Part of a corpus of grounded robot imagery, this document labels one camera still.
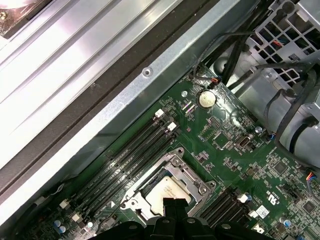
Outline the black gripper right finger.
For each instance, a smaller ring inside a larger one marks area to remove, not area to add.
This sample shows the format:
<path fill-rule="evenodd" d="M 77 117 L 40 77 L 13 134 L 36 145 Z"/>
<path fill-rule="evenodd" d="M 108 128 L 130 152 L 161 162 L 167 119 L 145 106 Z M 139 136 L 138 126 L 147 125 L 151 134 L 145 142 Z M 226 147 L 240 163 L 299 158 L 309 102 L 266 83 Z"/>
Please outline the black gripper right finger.
<path fill-rule="evenodd" d="M 263 240 L 265 236 L 248 229 L 236 222 L 223 222 L 210 228 L 199 218 L 189 217 L 186 211 L 188 203 L 185 199 L 175 200 L 177 240 Z"/>

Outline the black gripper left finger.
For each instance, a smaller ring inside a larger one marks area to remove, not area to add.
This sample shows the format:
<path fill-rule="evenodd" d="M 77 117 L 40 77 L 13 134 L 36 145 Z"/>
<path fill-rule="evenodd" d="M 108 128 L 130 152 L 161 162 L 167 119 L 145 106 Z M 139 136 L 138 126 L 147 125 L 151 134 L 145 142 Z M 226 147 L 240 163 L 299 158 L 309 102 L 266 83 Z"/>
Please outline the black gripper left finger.
<path fill-rule="evenodd" d="M 173 198 L 163 199 L 164 216 L 149 219 L 144 227 L 136 221 L 127 221 L 102 233 L 97 240 L 174 240 L 176 237 L 177 211 Z"/>

